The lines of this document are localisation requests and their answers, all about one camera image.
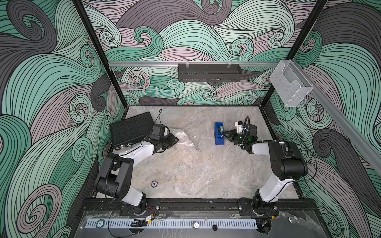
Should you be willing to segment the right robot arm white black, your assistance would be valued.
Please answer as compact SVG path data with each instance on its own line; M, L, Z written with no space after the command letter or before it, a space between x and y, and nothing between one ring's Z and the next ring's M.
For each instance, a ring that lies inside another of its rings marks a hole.
M268 156L270 159L271 175L253 198L255 211L273 207L288 186L308 173L307 164L293 142L257 140L238 134L236 130L222 135L249 154Z

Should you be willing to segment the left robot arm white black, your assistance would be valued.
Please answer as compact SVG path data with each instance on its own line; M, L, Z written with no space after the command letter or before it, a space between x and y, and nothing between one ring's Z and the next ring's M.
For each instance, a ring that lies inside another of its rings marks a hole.
M154 154L166 151L178 141L170 133L159 140L149 139L109 153L95 180L95 190L131 206L142 206L144 193L131 186L134 166Z

